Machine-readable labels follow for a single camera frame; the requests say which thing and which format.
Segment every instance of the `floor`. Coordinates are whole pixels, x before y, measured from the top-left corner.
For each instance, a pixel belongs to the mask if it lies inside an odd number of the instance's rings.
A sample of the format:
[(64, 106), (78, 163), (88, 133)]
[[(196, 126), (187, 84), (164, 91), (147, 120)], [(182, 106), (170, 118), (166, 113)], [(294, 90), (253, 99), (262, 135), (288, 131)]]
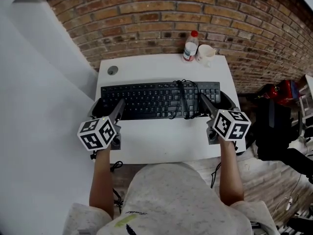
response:
[[(242, 110), (253, 121), (253, 114), (245, 110), (243, 102), (240, 105)], [(291, 143), (291, 146), (303, 153), (308, 153), (313, 150), (313, 141), (308, 143), (308, 148), (301, 140)], [(256, 148), (253, 145), (243, 155), (237, 157), (244, 184), (245, 200), (251, 202), (264, 201), (272, 215), (276, 207), (278, 207), (273, 219), (277, 226), (282, 227), (297, 211), (307, 209), (310, 203), (313, 202), (313, 185), (309, 183), (306, 176), (302, 175), (299, 180), (300, 174), (282, 162), (263, 162), (257, 159), (255, 156)], [(210, 186), (211, 173), (215, 171), (219, 162), (220, 158), (212, 158), (186, 163), (192, 166)], [(135, 174), (144, 166), (143, 164), (125, 164), (113, 173), (114, 188), (122, 198), (124, 198)], [(218, 171), (214, 185), (214, 190), (217, 194), (219, 194), (219, 176), (220, 172)], [(291, 192), (294, 202), (291, 208), (286, 211), (287, 199), (283, 198), (289, 197)], [(119, 214), (118, 208), (116, 208), (115, 213)]]

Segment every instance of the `white mug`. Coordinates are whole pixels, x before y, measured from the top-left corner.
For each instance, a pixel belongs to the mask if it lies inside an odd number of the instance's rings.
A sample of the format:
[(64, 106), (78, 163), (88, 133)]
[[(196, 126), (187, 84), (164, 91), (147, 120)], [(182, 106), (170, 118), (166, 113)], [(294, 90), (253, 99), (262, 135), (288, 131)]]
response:
[(214, 48), (212, 48), (210, 45), (200, 45), (196, 55), (196, 60), (199, 64), (202, 64), (205, 67), (210, 67), (214, 56)]

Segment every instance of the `gray t-shirt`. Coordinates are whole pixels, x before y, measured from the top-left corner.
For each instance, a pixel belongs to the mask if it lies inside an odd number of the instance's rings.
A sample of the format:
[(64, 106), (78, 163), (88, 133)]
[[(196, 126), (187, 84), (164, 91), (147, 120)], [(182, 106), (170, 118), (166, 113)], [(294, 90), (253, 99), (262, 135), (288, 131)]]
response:
[(279, 235), (264, 202), (228, 207), (185, 164), (148, 165), (131, 182), (122, 214), (73, 204), (64, 235), (252, 235), (251, 222)]

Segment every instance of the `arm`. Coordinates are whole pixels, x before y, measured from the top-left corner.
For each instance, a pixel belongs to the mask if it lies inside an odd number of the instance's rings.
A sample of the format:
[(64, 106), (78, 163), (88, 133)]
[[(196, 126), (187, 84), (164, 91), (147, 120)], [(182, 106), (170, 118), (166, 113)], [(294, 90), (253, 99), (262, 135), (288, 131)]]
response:
[(112, 175), (110, 172), (110, 148), (111, 145), (107, 149), (97, 153), (97, 158), (94, 163), (89, 205), (104, 210), (113, 219), (114, 198), (112, 191)]
[(221, 143), (221, 201), (230, 206), (244, 200), (244, 187), (239, 174), (236, 151), (233, 142), (219, 137)]

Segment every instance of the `keyboard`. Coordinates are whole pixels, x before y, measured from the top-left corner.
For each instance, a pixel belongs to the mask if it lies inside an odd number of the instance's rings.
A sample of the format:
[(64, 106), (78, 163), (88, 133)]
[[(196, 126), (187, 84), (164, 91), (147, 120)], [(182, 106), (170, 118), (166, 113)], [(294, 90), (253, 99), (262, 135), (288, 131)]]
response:
[(104, 116), (109, 115), (120, 99), (124, 98), (126, 107), (121, 120), (185, 118), (198, 113), (199, 93), (205, 94), (213, 103), (220, 103), (219, 82), (183, 82), (184, 94), (180, 93), (178, 83), (162, 82), (147, 84), (128, 84), (101, 87), (101, 100)]

